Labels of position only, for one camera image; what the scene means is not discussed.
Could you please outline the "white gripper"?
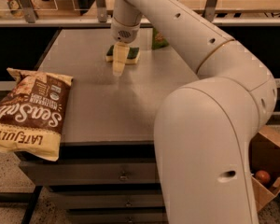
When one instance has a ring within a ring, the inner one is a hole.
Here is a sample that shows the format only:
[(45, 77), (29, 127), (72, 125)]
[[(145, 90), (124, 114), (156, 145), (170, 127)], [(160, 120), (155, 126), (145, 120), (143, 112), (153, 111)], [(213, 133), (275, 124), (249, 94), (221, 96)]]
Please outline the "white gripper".
[(118, 41), (113, 48), (113, 75), (120, 77), (123, 73), (128, 54), (129, 46), (125, 43), (132, 43), (137, 38), (140, 24), (128, 26), (121, 24), (116, 19), (111, 22), (111, 34)]

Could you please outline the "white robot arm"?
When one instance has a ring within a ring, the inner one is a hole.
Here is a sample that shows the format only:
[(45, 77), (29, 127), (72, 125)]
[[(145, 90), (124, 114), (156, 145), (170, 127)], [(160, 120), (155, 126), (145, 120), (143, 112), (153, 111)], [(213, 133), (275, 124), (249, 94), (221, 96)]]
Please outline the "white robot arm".
[(276, 104), (272, 73), (177, 0), (116, 0), (112, 35), (127, 42), (142, 18), (198, 77), (167, 96), (154, 124), (169, 224), (259, 224), (249, 144)]

